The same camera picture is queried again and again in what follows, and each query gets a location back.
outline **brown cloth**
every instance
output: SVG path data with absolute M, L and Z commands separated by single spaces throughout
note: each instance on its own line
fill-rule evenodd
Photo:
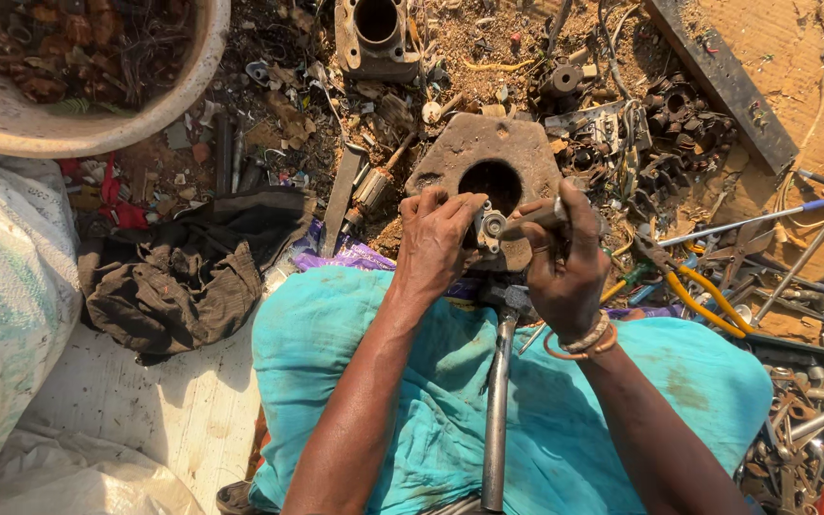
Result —
M 87 317 L 154 365 L 234 334 L 253 311 L 260 274 L 310 225 L 316 196 L 265 186 L 150 229 L 86 240 L 78 267 Z

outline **person's left hand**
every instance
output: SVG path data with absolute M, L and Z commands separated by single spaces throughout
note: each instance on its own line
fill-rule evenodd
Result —
M 478 252 L 463 251 L 466 230 L 488 195 L 429 186 L 399 205 L 403 237 L 391 288 L 406 300 L 428 308 L 464 273 L 464 263 Z

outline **hammer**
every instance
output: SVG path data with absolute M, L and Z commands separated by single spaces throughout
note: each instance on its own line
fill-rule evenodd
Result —
M 511 345 L 517 319 L 533 308 L 529 290 L 489 278 L 479 300 L 498 313 L 498 337 L 494 359 L 488 372 L 488 406 L 485 412 L 485 457 L 482 469 L 482 511 L 504 513 L 505 440 L 507 437 L 507 379 L 511 366 Z

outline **beige plastic tub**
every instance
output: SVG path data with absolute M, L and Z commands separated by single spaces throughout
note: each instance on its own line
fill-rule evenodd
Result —
M 193 50 L 177 86 L 152 98 L 135 117 L 112 113 L 51 114 L 0 75 L 0 154 L 77 158 L 141 141 L 174 121 L 205 90 L 224 52 L 231 0 L 197 0 Z

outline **hammer head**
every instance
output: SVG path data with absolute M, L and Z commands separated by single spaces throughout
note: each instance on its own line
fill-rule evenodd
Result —
M 479 292 L 479 300 L 492 306 L 506 306 L 523 316 L 533 309 L 529 299 L 529 288 L 515 284 L 507 284 L 490 278 Z

